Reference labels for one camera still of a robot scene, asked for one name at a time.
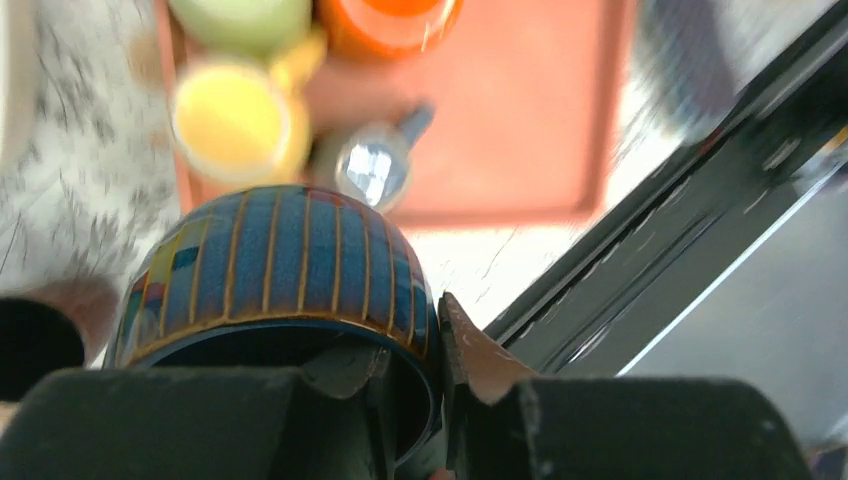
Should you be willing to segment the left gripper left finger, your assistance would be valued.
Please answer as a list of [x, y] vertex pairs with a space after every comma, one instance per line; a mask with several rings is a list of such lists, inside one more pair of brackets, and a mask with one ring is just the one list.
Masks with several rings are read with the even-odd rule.
[[301, 367], [64, 370], [1, 438], [5, 479], [389, 479], [394, 362], [339, 345]]

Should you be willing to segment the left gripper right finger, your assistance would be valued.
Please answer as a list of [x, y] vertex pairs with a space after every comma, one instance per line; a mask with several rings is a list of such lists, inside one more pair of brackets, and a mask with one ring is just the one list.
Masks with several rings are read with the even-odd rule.
[[444, 345], [447, 466], [459, 479], [807, 479], [777, 409], [726, 379], [542, 376], [481, 332], [451, 294]]

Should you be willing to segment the dark blue round mug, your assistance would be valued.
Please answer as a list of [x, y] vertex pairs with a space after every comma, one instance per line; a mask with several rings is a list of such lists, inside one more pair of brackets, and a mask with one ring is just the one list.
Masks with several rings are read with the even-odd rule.
[[186, 214], [128, 287], [108, 368], [222, 359], [258, 334], [363, 338], [402, 362], [396, 461], [426, 443], [443, 389], [435, 301], [397, 226], [351, 197], [304, 185], [223, 195]]

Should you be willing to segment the grey blue small mug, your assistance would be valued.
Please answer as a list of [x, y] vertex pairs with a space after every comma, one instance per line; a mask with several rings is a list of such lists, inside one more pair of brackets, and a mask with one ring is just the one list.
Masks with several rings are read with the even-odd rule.
[[371, 121], [317, 140], [309, 160], [315, 185], [386, 213], [411, 183], [410, 152], [433, 121], [434, 107], [420, 103], [394, 123]]

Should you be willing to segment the dark brown small mug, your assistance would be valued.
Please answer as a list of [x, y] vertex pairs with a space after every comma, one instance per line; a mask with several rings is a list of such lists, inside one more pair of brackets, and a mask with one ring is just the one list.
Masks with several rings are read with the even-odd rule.
[[1, 300], [3, 401], [19, 401], [43, 377], [84, 360], [80, 333], [59, 310], [25, 298]]

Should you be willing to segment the yellow mug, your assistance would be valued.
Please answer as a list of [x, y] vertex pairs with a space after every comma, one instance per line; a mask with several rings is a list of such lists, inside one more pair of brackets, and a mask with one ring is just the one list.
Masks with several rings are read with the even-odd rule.
[[315, 28], [264, 64], [217, 56], [186, 67], [171, 129], [188, 167], [224, 189], [298, 180], [312, 142], [304, 88], [326, 50]]

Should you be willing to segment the orange mug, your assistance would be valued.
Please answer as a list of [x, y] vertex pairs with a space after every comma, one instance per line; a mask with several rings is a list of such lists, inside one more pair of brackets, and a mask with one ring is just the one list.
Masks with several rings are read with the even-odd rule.
[[329, 48], [355, 62], [386, 63], [417, 56], [443, 41], [463, 7], [462, 0], [314, 3]]

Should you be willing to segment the light green mug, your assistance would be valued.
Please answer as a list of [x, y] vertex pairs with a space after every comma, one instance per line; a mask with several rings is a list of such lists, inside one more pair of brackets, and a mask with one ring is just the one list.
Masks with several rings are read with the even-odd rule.
[[170, 0], [168, 6], [195, 43], [255, 57], [289, 49], [313, 20], [311, 0]]

